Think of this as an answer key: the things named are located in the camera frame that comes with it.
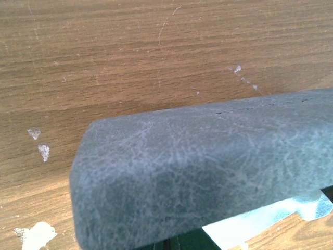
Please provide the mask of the light blue cloth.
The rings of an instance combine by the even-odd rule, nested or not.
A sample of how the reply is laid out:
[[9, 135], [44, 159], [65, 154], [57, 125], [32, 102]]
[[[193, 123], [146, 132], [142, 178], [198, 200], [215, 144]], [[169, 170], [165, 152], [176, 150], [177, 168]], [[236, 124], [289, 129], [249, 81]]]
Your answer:
[[236, 246], [249, 249], [248, 240], [294, 213], [305, 221], [312, 221], [331, 212], [329, 198], [322, 191], [313, 191], [208, 224], [202, 229], [220, 249]]

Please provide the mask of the grey-blue glasses case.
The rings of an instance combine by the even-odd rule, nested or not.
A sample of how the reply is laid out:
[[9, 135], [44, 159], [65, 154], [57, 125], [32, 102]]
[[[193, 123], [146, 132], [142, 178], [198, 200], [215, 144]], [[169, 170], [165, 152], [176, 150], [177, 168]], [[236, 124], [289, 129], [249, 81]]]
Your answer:
[[332, 185], [332, 89], [101, 119], [70, 173], [81, 249], [136, 249]]

